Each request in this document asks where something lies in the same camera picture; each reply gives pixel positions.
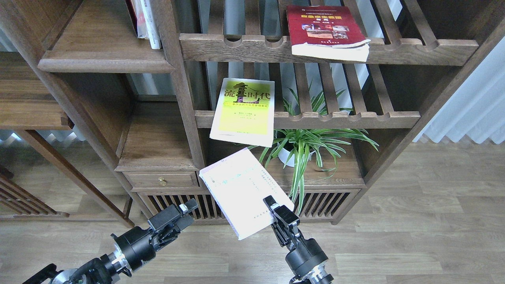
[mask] brass knob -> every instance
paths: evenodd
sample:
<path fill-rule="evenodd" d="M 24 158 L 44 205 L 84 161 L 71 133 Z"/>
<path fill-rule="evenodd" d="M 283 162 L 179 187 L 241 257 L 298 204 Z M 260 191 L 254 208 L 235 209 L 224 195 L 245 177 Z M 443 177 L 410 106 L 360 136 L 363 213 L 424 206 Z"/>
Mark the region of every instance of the brass knob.
<path fill-rule="evenodd" d="M 159 177 L 158 178 L 158 184 L 161 185 L 161 186 L 166 186 L 167 185 L 167 181 L 164 178 Z"/>

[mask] white book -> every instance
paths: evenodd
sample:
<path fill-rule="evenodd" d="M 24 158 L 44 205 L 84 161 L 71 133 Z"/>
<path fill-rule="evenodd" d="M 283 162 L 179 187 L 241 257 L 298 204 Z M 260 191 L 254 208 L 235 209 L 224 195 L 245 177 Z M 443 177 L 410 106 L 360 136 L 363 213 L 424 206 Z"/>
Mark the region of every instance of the white book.
<path fill-rule="evenodd" d="M 279 205 L 294 209 L 291 199 L 247 148 L 202 169 L 199 176 L 238 240 L 274 222 L 263 198 L 271 195 Z"/>
<path fill-rule="evenodd" d="M 274 82 L 224 78 L 210 138 L 271 147 L 274 140 Z"/>
<path fill-rule="evenodd" d="M 160 34 L 158 34 L 158 29 L 156 28 L 150 0 L 142 0 L 142 11 L 144 13 L 145 26 L 147 27 L 147 36 L 149 37 L 151 48 L 158 50 L 161 48 Z"/>

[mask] yellow book cover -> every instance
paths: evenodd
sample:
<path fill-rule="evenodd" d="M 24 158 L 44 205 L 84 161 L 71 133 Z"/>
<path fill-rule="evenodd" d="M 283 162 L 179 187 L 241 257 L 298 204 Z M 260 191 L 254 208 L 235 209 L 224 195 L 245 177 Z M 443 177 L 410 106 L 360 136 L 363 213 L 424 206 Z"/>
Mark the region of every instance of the yellow book cover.
<path fill-rule="evenodd" d="M 270 147 L 274 139 L 274 82 L 224 78 L 210 137 Z"/>

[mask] picture on book cover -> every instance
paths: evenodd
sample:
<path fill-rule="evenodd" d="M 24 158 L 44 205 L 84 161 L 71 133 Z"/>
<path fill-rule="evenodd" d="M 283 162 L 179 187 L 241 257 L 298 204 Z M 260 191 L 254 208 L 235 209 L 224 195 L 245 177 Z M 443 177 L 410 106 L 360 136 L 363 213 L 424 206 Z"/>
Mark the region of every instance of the picture on book cover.
<path fill-rule="evenodd" d="M 307 31 L 308 37 L 348 39 L 349 27 L 331 24 L 302 24 L 301 29 Z"/>

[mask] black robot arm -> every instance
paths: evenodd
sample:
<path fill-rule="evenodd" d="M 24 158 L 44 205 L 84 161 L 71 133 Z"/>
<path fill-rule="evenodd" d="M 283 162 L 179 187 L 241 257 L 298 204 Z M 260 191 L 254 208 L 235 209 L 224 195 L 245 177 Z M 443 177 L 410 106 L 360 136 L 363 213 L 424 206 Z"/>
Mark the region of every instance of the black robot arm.
<path fill-rule="evenodd" d="M 119 237 L 112 234 L 114 252 L 94 258 L 78 269 L 57 271 L 56 265 L 50 264 L 23 284 L 41 284 L 48 278 L 51 284 L 112 284 L 119 280 L 120 273 L 131 277 L 133 271 L 152 260 L 157 251 L 193 224 L 188 214 L 197 207 L 195 199 L 179 207 L 170 205 L 147 221 L 149 228 L 136 226 Z"/>
<path fill-rule="evenodd" d="M 328 257 L 315 239 L 304 238 L 298 229 L 300 219 L 285 205 L 280 206 L 272 196 L 263 199 L 275 218 L 272 224 L 279 244 L 289 249 L 286 262 L 294 273 L 290 283 L 330 284 L 333 276 L 326 273 Z"/>

